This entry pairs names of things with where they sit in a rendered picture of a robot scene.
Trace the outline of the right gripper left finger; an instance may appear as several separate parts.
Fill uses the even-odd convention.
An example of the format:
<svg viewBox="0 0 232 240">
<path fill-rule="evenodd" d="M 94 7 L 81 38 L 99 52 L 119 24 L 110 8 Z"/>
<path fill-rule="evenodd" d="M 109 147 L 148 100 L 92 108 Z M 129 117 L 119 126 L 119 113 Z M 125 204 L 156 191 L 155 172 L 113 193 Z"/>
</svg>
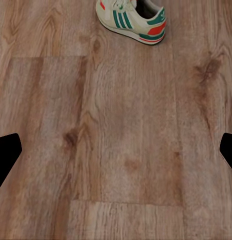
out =
<svg viewBox="0 0 232 240">
<path fill-rule="evenodd" d="M 21 152 L 21 142 L 17 133 L 0 137 L 0 186 Z"/>
</svg>

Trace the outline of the gym shoe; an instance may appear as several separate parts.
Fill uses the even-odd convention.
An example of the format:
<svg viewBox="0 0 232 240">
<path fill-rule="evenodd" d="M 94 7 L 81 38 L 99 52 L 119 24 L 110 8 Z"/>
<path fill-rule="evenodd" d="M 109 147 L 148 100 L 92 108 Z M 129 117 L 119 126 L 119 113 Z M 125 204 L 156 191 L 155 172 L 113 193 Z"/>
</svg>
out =
<svg viewBox="0 0 232 240">
<path fill-rule="evenodd" d="M 165 38 L 164 7 L 151 0 L 98 0 L 95 8 L 100 22 L 110 31 L 148 45 Z"/>
</svg>

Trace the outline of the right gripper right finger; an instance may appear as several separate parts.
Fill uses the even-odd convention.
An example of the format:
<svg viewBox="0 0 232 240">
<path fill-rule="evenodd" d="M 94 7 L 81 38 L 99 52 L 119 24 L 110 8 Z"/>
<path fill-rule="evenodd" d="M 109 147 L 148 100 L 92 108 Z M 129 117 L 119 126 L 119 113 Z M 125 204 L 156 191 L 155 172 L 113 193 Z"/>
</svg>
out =
<svg viewBox="0 0 232 240">
<path fill-rule="evenodd" d="M 221 140 L 220 152 L 232 167 L 232 134 L 224 133 Z"/>
</svg>

